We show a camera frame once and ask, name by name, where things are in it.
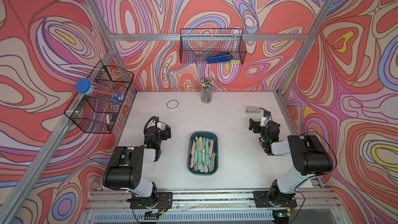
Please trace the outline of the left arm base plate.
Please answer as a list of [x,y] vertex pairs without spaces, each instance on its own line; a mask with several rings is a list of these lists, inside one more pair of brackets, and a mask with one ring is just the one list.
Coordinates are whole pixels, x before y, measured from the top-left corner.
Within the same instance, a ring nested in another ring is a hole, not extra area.
[[169,209],[173,205],[172,201],[172,192],[153,193],[148,198],[139,198],[132,195],[130,199],[127,199],[131,209]]

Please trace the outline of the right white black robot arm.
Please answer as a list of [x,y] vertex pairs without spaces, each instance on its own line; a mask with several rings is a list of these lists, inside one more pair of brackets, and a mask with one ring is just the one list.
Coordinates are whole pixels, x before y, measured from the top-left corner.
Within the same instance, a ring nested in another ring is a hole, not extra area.
[[269,156],[290,155],[293,166],[280,179],[273,181],[268,195],[271,205],[279,206],[295,197],[296,190],[308,179],[333,171],[333,160],[315,135],[290,135],[280,140],[280,124],[271,112],[261,107],[246,107],[246,113],[259,114],[261,120],[249,119],[249,130],[260,135],[259,143]]

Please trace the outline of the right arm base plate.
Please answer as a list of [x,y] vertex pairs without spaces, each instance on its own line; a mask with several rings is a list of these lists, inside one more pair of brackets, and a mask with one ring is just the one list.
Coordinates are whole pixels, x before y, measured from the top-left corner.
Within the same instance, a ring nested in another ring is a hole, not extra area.
[[270,193],[254,191],[254,202],[257,208],[296,208],[295,194]]

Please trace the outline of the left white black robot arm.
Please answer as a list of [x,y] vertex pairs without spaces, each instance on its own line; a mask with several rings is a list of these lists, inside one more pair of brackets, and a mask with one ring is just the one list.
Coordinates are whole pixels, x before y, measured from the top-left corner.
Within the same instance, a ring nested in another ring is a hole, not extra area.
[[111,190],[126,190],[139,199],[158,198],[155,183],[144,179],[143,164],[157,162],[161,144],[171,138],[171,128],[151,117],[144,126],[144,143],[141,146],[117,146],[103,176],[103,186]]

